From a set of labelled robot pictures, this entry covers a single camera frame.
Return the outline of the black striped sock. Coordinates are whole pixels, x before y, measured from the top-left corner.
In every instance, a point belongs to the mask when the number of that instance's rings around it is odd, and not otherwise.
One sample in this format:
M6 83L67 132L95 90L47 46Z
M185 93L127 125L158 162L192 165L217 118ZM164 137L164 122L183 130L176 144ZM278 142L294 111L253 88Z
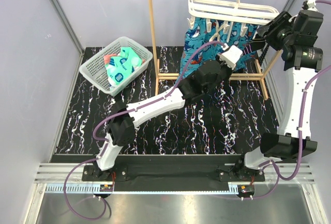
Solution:
M243 55L250 54L257 50L261 50L265 47L266 41L264 38L257 38L253 39L252 41L248 42L247 45L243 49Z
M266 58L266 55L268 53L268 50L269 50L269 45L266 44L264 48L262 48L261 50L258 50L257 51L257 55L258 55L258 62L259 62L259 65L262 66L265 58Z

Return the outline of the mint green sock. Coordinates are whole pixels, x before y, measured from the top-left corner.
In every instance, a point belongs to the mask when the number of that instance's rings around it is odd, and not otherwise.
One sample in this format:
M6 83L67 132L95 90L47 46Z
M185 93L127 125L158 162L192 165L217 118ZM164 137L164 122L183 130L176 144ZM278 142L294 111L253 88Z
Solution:
M132 71L135 71L143 64L143 60L135 53L131 47L121 47L119 56L121 57L119 62L125 68L131 67Z
M131 67L125 68L121 65L119 60L120 56L111 57L110 63L105 66L110 89L113 89L123 83L134 71Z

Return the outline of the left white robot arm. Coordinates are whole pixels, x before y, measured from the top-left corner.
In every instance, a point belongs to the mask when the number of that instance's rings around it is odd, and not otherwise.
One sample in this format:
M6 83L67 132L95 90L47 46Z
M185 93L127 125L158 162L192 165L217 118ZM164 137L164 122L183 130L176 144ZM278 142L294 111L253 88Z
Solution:
M136 103L117 102L115 112L104 120L109 125L109 131L103 138L101 151L96 156L94 175L102 181L111 176L111 170L122 147L134 141L135 130L141 124L166 112L200 101L220 82L229 79L235 67L236 64L225 60L207 60L162 94Z

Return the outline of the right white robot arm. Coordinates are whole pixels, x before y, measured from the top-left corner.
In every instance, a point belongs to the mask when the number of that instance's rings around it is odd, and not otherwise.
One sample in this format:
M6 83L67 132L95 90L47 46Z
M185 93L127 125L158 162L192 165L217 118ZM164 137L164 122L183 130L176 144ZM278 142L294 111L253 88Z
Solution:
M268 163L292 159L300 163L316 151L318 143L311 139L310 111L315 82L322 69L323 50L314 43L323 17L315 7L303 9L295 17L283 11L258 28L258 36L282 51L287 102L277 133L264 133L260 146L241 155L231 170L239 180L258 176Z

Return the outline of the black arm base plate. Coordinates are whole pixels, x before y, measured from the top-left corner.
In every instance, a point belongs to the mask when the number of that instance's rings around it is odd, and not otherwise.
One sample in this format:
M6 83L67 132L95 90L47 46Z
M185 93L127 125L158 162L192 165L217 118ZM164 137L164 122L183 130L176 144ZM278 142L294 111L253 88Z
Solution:
M228 183L261 183L260 171L244 168L241 155L119 155L111 169L84 166L83 181L114 183L115 192L217 192Z

